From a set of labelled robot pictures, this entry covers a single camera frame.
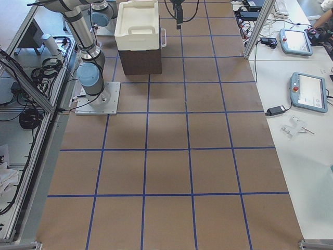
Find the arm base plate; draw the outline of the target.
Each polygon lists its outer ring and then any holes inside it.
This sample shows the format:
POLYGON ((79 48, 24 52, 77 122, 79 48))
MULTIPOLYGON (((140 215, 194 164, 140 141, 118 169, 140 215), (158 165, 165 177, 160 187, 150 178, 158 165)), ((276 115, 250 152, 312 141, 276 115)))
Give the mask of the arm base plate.
POLYGON ((96 32, 97 36, 114 36, 114 31, 108 30, 106 27, 99 26, 96 32))
POLYGON ((95 97, 85 96, 85 90, 81 87, 80 95, 84 95, 83 98, 79 98, 78 106, 75 109, 76 115, 116 115, 118 111, 119 94, 120 94, 121 82, 106 82, 104 91, 93 102, 95 97))

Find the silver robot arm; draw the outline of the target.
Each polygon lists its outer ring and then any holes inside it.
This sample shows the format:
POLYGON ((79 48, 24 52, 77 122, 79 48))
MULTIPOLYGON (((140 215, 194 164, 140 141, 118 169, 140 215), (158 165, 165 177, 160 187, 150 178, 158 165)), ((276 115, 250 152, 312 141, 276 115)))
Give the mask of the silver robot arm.
POLYGON ((99 26, 114 24, 114 35, 125 75, 161 74, 162 60, 158 1, 35 1, 34 6, 60 13, 79 48, 82 64, 76 77, 85 91, 87 106, 105 107, 112 94, 103 78, 105 55, 82 14, 91 8, 91 21, 99 26))
POLYGON ((118 16, 118 7, 116 1, 98 1, 92 3, 91 7, 92 21, 94 24, 100 27, 106 27, 118 16))

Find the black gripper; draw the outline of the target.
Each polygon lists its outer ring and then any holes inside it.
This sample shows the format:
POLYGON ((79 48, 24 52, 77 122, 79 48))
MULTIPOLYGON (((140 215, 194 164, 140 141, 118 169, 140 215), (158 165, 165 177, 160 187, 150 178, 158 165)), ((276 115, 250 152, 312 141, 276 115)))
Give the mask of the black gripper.
POLYGON ((185 0, 170 0, 172 4, 175 5, 175 17, 176 17, 176 28, 181 29, 181 25, 183 23, 183 9, 181 4, 185 0))

